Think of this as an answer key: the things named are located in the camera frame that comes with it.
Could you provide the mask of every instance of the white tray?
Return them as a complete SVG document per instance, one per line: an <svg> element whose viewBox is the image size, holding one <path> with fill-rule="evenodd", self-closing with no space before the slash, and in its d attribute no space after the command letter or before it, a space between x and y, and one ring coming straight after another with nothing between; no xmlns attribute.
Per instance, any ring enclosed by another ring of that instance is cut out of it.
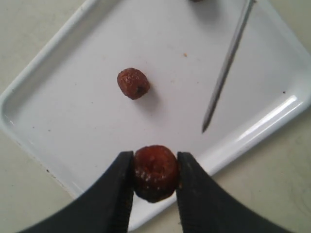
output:
<svg viewBox="0 0 311 233"><path fill-rule="evenodd" d="M311 102L309 54L259 0L201 134L243 3L87 0L1 95L1 128L75 197L120 151L151 144L190 151L214 174ZM117 85L127 67L153 86L137 101ZM135 199L129 229L175 199Z"/></svg>

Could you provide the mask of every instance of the metal needle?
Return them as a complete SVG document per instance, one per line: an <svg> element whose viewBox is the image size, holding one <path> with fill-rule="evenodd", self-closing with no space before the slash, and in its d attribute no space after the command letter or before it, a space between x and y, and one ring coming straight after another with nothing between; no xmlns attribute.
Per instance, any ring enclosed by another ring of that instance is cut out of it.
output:
<svg viewBox="0 0 311 233"><path fill-rule="evenodd" d="M232 38L231 43L230 43L229 50L228 50L227 55L225 57L225 61L223 63L221 72L220 72L218 80L216 82L214 92L213 92L212 97L210 99L210 102L209 102L209 105L207 108L207 112L205 113L205 116L204 116L202 133L205 132L205 130L208 128L208 126L211 122L211 119L213 117L217 102L218 102L219 97L220 97L220 93L223 89L223 86L224 86L224 83L225 83L226 78L228 76L230 67L231 67L232 62L234 60L234 56L235 56L236 51L239 47L239 43L240 43L243 31L245 29L246 23L248 21L249 15L251 13L251 10L252 10L255 2L256 2L256 0L245 1L245 4L244 4L243 10L242 10L238 25L235 29L233 38Z"/></svg>

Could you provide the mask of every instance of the tray rim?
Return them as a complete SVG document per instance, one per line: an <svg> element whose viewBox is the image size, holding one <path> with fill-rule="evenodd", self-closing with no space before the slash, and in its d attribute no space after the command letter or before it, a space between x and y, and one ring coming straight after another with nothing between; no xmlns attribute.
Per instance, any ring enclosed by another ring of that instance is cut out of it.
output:
<svg viewBox="0 0 311 233"><path fill-rule="evenodd" d="M68 33L79 23L81 19L101 0L85 0L85 2L76 10L76 12L65 22L65 24L59 29L59 31L47 42L47 44L39 51L39 53L32 59L32 61L17 75L17 77L9 84L9 86L4 90L4 92L0 95L0 129L2 129L13 141L15 141L30 157L33 157L36 162L39 164L40 161L36 159L33 155L33 150L29 148L27 145L23 145L24 141L18 137L14 131L10 129L10 127L5 122L5 105L7 100L13 95L14 89L17 89L19 86L23 85L25 81L30 77L30 74L33 70L37 69L49 56L49 54L62 42L62 40L67 36ZM305 47L298 40L293 31L287 26L287 24L283 21L281 16L278 14L276 9L272 6L269 0L258 0L256 4L261 4L266 13L269 15L271 21L275 23L281 34L284 38L290 43L293 44L297 53L302 57L302 60L308 64L311 70L311 55L305 49ZM276 124L270 126L265 132L257 136L255 140L252 140L249 144L244 145L238 153L234 153L230 156L230 159L226 159L226 161L222 162L219 166L214 167L209 173L211 175L215 174L229 163L237 159L239 156L250 150L260 141L271 135L273 132L281 128L283 125L287 124L290 120L295 118L297 115L301 114L311 105L311 91L306 98L306 100L299 105L288 116L284 117L282 121L279 121ZM60 181L57 180L56 177L51 175L66 191L67 188L62 185ZM165 208L170 206L172 203L176 201L176 198L169 198L157 209L157 211L153 212L152 215L143 216L140 221L135 222L132 226L129 226L129 231L133 231L140 227L142 224L162 212Z"/></svg>

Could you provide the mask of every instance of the white table surface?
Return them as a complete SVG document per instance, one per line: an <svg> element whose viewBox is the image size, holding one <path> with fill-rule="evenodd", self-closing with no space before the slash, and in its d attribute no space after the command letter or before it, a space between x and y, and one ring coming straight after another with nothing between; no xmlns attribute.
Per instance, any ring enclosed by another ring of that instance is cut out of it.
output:
<svg viewBox="0 0 311 233"><path fill-rule="evenodd" d="M0 1L0 93L84 0ZM310 0L270 0L311 52ZM215 176L257 213L294 232L311 231L311 109ZM16 232L72 199L0 132L0 232ZM177 206L136 231L180 233Z"/></svg>

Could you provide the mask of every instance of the wrinkled fruit skin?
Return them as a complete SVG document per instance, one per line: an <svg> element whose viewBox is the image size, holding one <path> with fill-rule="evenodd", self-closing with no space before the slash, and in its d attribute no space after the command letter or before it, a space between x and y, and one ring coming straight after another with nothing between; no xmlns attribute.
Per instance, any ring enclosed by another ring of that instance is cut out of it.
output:
<svg viewBox="0 0 311 233"><path fill-rule="evenodd" d="M138 69L128 68L121 71L117 80L123 94L132 100L142 97L150 89L147 77Z"/></svg>
<svg viewBox="0 0 311 233"><path fill-rule="evenodd" d="M134 190L148 202L168 198L179 181L179 169L174 154L164 146L143 147L134 156Z"/></svg>

